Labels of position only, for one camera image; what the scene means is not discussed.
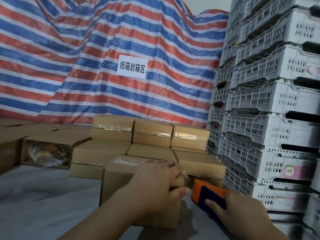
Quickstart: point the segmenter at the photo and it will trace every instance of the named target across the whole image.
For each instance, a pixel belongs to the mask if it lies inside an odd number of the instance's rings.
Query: sign with black text
[[[148,60],[134,56],[119,56],[117,75],[146,79]]]

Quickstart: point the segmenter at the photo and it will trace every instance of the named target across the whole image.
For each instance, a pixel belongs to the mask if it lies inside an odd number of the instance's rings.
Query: hand
[[[190,192],[187,187],[169,191],[171,183],[182,170],[183,167],[173,161],[151,160],[139,166],[124,189],[143,214],[162,211]]]
[[[272,224],[266,208],[257,199],[240,192],[225,194],[226,209],[216,202],[205,200],[222,223],[238,238],[244,240],[270,239],[279,234]]]

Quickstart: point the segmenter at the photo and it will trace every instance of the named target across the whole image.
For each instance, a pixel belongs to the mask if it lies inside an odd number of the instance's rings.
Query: left hand
[[[123,189],[143,214],[159,212],[168,204],[190,193],[187,187],[169,190],[183,167],[173,161],[151,160],[139,166],[138,171]]]

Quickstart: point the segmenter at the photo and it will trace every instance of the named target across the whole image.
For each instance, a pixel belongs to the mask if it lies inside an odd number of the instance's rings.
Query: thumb
[[[206,203],[207,206],[209,206],[214,211],[215,214],[217,214],[217,216],[223,222],[222,219],[224,219],[226,211],[224,209],[222,209],[216,202],[214,202],[212,200],[205,200],[204,202]]]
[[[190,189],[187,187],[179,187],[169,192],[169,202],[174,202],[181,199],[190,193]]]

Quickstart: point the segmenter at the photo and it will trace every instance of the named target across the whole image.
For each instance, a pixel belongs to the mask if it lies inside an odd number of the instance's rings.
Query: tarpaulin
[[[0,116],[204,126],[227,19],[181,0],[0,0]],[[119,55],[148,59],[146,79],[117,76]]]

